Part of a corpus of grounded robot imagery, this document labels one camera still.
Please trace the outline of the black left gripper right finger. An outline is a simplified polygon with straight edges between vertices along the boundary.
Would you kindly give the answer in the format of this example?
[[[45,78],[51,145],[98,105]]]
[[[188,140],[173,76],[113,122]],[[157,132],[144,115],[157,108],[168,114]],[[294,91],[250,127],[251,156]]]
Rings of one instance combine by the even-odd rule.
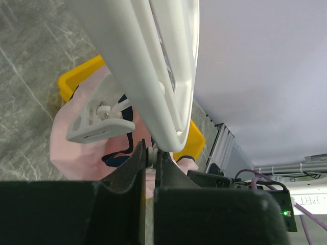
[[[202,188],[159,152],[155,244],[289,244],[280,208],[262,190]]]

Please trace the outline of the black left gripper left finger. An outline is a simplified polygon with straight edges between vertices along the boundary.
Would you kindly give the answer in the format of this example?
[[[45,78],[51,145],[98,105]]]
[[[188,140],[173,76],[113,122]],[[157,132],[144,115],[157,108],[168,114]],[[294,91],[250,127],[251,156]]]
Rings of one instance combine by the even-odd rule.
[[[147,149],[98,181],[2,181],[1,244],[144,244]]]

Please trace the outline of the pink underwear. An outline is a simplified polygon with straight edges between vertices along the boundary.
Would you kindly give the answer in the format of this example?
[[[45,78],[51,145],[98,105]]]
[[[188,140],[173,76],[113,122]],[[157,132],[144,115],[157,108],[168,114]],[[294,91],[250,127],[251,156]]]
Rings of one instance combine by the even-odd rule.
[[[97,85],[110,73],[103,65],[79,84],[73,97],[55,116],[50,135],[50,161],[69,180],[100,180],[116,170],[144,140],[146,146],[155,146],[151,134],[133,107],[126,108],[121,117],[131,121],[134,131],[90,143],[67,140],[70,125]]]

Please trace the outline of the white far-side hanger clip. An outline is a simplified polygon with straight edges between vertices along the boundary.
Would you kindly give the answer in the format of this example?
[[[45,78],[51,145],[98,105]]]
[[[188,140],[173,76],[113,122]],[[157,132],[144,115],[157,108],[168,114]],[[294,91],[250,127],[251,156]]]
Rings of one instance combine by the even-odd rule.
[[[123,110],[131,107],[128,99],[119,101],[123,95],[113,74],[106,74],[69,126],[66,140],[92,143],[133,132],[135,124],[123,118]]]

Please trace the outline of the white plastic clip hanger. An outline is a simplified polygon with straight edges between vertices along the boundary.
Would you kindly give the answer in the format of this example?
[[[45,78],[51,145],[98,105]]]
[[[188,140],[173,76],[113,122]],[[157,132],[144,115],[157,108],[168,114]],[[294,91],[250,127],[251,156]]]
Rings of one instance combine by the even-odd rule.
[[[157,146],[183,150],[199,48],[198,1],[68,1]]]

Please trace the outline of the white near-corner hanger clip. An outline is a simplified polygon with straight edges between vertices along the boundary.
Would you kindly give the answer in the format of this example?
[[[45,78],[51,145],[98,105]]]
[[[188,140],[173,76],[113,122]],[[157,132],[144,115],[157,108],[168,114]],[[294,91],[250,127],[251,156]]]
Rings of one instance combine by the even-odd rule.
[[[154,172],[156,169],[157,163],[157,155],[158,155],[158,148],[156,146],[150,146],[147,148],[147,163],[146,163],[146,171],[147,172]]]

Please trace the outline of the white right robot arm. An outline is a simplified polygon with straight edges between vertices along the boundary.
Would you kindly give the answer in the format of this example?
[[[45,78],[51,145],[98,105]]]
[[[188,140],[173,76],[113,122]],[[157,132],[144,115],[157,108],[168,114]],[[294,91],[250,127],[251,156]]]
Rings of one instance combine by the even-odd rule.
[[[278,182],[268,175],[251,169],[240,170],[234,178],[222,173],[202,173],[190,170],[187,176],[200,187],[255,189],[269,192],[278,203],[288,232],[297,232],[295,216],[299,215],[305,233],[303,216],[326,229],[318,215],[326,214],[326,178],[309,181]]]

